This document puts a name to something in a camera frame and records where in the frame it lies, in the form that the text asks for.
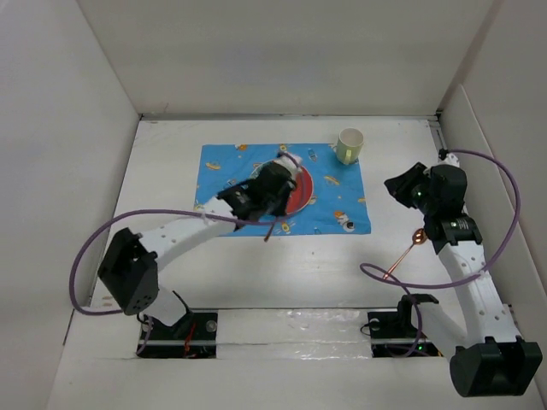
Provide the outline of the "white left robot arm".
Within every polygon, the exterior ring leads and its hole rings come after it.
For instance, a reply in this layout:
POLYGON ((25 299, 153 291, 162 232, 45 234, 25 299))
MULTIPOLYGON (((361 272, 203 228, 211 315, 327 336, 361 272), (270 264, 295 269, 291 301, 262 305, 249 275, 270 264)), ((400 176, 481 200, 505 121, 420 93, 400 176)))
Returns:
POLYGON ((190 330, 191 310, 173 290, 160 285, 168 264, 208 240, 253 225, 264 215, 282 217, 301 168, 286 156, 267 162, 259 173, 218 192, 201 211, 134 233, 115 233, 98 277, 127 315, 143 314, 161 323, 171 338, 190 330))

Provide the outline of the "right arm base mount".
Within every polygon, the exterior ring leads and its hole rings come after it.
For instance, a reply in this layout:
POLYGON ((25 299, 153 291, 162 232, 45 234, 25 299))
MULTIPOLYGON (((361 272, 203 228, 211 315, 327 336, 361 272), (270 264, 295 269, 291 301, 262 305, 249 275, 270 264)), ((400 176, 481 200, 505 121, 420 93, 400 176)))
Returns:
POLYGON ((412 324, 413 304, 408 296, 403 296, 396 308, 372 310, 367 313, 367 321, 360 332, 370 338, 374 358, 441 357, 442 354, 425 335, 421 335, 414 346, 417 328, 412 324))

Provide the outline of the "blue patterned placemat cloth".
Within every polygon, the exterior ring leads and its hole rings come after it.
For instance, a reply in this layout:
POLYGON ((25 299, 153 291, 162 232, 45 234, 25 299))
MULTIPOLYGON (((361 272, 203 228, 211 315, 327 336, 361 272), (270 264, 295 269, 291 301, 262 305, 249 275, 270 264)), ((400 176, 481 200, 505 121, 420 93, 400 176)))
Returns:
POLYGON ((250 178, 280 151, 303 159, 313 179, 308 204, 274 227, 275 236, 357 234, 372 231, 358 162, 345 166, 329 143, 207 144, 202 147, 194 201, 196 210, 217 192, 250 178))

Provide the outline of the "copper fork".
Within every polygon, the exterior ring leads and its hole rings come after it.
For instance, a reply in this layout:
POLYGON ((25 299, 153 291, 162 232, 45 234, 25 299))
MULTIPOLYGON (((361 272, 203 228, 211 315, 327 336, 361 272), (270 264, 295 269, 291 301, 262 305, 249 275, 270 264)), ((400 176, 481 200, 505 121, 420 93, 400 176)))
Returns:
POLYGON ((275 217, 274 220, 273 220, 273 222, 272 222, 272 224, 271 224, 271 226, 270 226, 269 229, 268 229, 268 232, 267 232, 266 236, 263 238, 263 241, 264 241, 265 243, 268 242, 269 238, 271 237, 271 235, 272 235, 272 233, 273 233, 273 231, 274 231, 274 227, 275 227, 275 225, 276 225, 278 222, 279 222, 279 217, 275 217))

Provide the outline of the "light green mug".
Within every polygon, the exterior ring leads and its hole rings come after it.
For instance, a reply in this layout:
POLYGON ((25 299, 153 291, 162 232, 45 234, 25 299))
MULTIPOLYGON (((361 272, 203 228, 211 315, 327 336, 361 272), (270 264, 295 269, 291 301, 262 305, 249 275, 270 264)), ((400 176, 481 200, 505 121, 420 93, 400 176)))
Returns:
POLYGON ((355 128, 345 128, 339 135, 335 147, 335 155, 338 161, 345 166, 358 160, 364 145, 364 135, 355 128))

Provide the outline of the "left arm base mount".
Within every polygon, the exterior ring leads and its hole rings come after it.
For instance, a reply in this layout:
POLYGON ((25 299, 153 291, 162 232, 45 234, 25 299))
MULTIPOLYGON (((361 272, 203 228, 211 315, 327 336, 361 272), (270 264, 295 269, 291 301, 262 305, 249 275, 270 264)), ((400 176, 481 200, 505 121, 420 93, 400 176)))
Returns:
POLYGON ((136 355, 144 359, 214 359, 219 312, 198 309, 181 328, 157 319, 138 319, 141 329, 136 355))

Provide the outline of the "copper spoon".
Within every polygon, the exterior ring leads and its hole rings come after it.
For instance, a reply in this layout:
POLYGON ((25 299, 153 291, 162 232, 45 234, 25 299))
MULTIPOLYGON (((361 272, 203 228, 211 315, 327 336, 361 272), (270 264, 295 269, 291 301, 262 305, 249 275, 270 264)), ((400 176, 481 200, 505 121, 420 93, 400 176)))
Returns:
POLYGON ((412 235, 412 242, 410 246, 399 256, 399 258, 393 263, 393 265, 386 271, 383 275, 383 279, 387 280, 399 264, 404 260, 404 258, 409 254, 409 252, 416 246, 422 245, 428 240, 428 236, 424 228, 417 229, 412 235))

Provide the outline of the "red and teal plate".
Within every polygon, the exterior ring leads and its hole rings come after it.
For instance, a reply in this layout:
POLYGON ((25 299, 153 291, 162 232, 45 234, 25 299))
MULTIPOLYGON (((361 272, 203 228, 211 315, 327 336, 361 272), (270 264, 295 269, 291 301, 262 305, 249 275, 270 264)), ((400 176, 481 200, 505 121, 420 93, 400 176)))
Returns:
MULTIPOLYGON (((254 178, 260 172, 260 169, 267 164, 278 163, 276 163, 274 160, 262 163, 253 171, 253 173, 250 175, 250 179, 254 178)), ((311 196, 313 195, 313 179, 311 178, 310 173, 304 167, 302 167, 302 171, 295 178, 297 185, 295 190, 291 193, 289 201, 287 203, 287 214, 294 214, 300 211, 308 204, 311 196)))

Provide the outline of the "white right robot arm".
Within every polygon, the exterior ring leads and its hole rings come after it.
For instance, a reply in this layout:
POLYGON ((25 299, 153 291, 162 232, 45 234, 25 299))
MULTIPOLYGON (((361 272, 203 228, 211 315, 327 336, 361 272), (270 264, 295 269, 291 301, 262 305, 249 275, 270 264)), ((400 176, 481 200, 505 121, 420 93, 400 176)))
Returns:
POLYGON ((385 187, 423 214, 426 236, 455 287, 465 323, 460 327, 432 296, 419 295, 419 308, 395 315, 397 330, 407 337, 425 332, 448 360, 459 395, 523 395, 543 355, 537 343, 522 338, 488 272, 482 236, 465 208, 467 175, 456 165, 418 162, 387 179, 385 187))

